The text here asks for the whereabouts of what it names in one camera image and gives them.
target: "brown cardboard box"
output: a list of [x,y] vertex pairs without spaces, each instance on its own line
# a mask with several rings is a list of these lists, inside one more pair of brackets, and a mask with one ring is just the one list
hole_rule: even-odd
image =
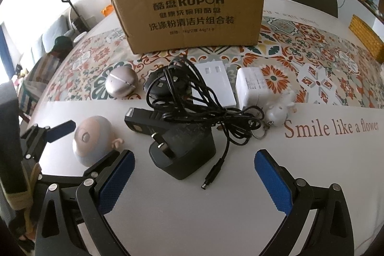
[[264,0],[111,0],[134,53],[257,45]]

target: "sofa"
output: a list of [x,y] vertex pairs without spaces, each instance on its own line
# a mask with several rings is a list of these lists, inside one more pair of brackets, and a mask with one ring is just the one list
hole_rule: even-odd
[[68,8],[60,17],[28,48],[20,59],[20,65],[29,72],[43,54],[50,52],[54,41],[59,36],[67,36],[72,40],[78,35],[71,23],[72,10]]

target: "yellow woven basket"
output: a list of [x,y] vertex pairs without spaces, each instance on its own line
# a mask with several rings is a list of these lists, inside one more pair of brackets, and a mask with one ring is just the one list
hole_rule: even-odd
[[379,62],[384,62],[384,42],[358,16],[353,15],[349,29],[360,39],[372,56]]

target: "floral patterned tablecloth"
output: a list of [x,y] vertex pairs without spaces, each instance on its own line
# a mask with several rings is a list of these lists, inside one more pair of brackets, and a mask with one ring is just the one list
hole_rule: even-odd
[[140,86],[129,99],[144,99],[149,74],[176,55],[193,62],[222,60],[232,87],[241,67],[260,67],[276,94],[298,90],[297,102],[384,108],[380,65],[365,48],[329,32],[288,20],[263,17],[257,46],[217,46],[132,54],[118,28],[84,41],[52,82],[48,101],[112,98],[104,83],[111,70],[129,65]]

